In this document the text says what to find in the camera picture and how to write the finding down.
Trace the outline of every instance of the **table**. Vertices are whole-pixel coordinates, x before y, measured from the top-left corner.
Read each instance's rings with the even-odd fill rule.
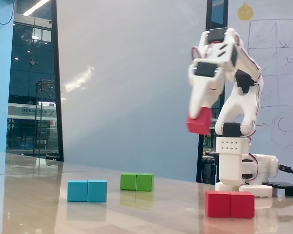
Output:
[[[254,219],[205,217],[214,186],[155,177],[120,191],[108,169],[0,153],[0,234],[293,234],[293,198],[257,199]],[[70,179],[106,179],[107,203],[68,203]]]

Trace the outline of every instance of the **sign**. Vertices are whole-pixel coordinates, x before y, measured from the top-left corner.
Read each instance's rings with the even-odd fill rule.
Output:
[[[35,119],[35,112],[37,112],[37,119],[40,119],[42,115],[42,120],[56,120],[56,107],[54,106],[36,106],[35,105],[25,105],[25,104],[14,104],[9,103],[8,107],[8,118],[18,118],[18,119]]]

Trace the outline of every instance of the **blue block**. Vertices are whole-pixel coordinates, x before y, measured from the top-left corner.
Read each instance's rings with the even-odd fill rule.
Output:
[[[69,180],[67,185],[67,201],[87,201],[88,181]]]
[[[88,202],[106,202],[106,194],[106,180],[88,180]]]

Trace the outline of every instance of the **red cube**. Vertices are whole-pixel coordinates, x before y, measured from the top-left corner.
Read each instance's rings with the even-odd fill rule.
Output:
[[[255,197],[250,192],[231,193],[231,217],[232,218],[254,218]]]
[[[223,191],[205,192],[205,213],[207,217],[229,218],[231,215],[231,194]]]
[[[189,131],[192,133],[208,135],[211,117],[212,109],[208,107],[201,107],[200,114],[197,118],[192,119],[188,117],[187,126]]]

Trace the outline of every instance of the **white wall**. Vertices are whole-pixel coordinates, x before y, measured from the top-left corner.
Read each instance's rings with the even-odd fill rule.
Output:
[[[187,68],[206,0],[57,0],[57,11],[64,160],[195,181]]]
[[[228,25],[237,30],[262,68],[264,87],[251,153],[274,155],[293,169],[293,1],[287,7],[284,3],[249,1],[253,17],[241,20],[238,10],[244,0],[229,1]],[[279,172],[271,181],[293,183],[293,175]]]

